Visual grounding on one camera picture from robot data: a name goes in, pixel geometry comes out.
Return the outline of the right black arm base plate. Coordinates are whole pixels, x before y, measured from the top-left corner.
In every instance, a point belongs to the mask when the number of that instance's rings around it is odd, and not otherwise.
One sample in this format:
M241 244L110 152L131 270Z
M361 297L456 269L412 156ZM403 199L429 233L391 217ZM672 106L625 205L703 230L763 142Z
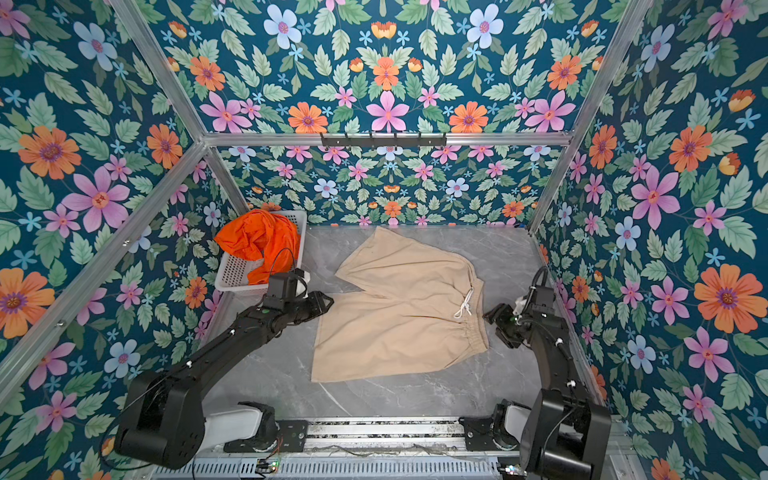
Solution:
M504 422L492 417L460 417L467 451L512 451L519 441L506 431Z

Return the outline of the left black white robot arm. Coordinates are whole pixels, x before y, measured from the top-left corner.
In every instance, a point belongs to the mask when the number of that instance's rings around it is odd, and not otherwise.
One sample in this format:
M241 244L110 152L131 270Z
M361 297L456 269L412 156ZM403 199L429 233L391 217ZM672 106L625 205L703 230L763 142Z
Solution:
M320 291L304 298L255 305L228 330L163 372L144 372L129 385L115 435L115 451L151 465L179 469L203 448L203 400L216 383L253 351L294 324L328 313L334 299Z

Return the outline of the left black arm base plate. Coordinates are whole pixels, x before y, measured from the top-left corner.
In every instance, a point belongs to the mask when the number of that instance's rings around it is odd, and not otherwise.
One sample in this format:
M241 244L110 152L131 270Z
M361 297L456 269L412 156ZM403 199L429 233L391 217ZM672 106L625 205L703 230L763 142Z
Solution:
M297 453L302 452L308 436L305 420L268 419L246 439L224 444L226 453Z

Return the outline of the beige drawstring shorts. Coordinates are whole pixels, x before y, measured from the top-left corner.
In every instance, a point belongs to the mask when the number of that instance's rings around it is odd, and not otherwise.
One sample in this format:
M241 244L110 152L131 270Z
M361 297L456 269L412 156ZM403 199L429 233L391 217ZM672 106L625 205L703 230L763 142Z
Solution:
M378 228L336 276L356 289L320 318L314 383L441 371L489 348L484 283L459 254Z

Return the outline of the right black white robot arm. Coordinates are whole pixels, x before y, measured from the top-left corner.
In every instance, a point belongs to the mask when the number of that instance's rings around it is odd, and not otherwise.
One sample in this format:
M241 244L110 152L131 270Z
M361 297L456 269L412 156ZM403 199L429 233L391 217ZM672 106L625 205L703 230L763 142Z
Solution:
M609 410L594 401L578 372L568 322L529 307L516 313L499 304L483 315L510 347L535 355L541 389L530 407L509 403L493 426L495 442L513 440L519 460L503 461L504 479L599 479L611 430Z

